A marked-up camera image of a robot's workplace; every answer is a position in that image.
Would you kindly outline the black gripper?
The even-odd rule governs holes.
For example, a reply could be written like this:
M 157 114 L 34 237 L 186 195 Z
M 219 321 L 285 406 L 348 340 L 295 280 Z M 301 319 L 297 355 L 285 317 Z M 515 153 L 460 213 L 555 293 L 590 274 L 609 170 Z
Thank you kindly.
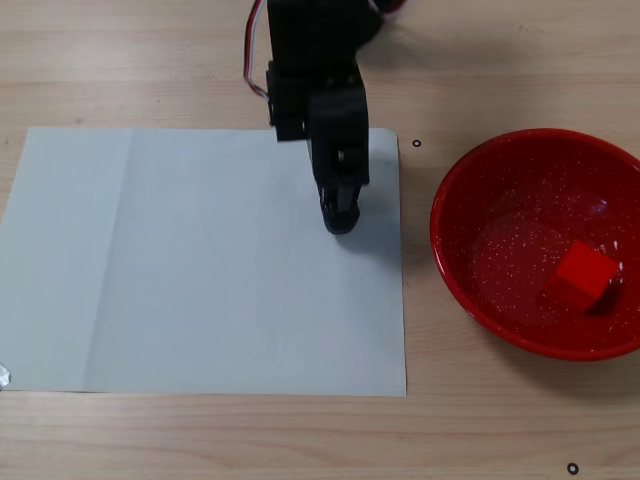
M 361 186 L 369 183 L 369 115 L 356 61 L 266 72 L 270 125 L 279 141 L 306 141 L 326 229 L 356 226 Z

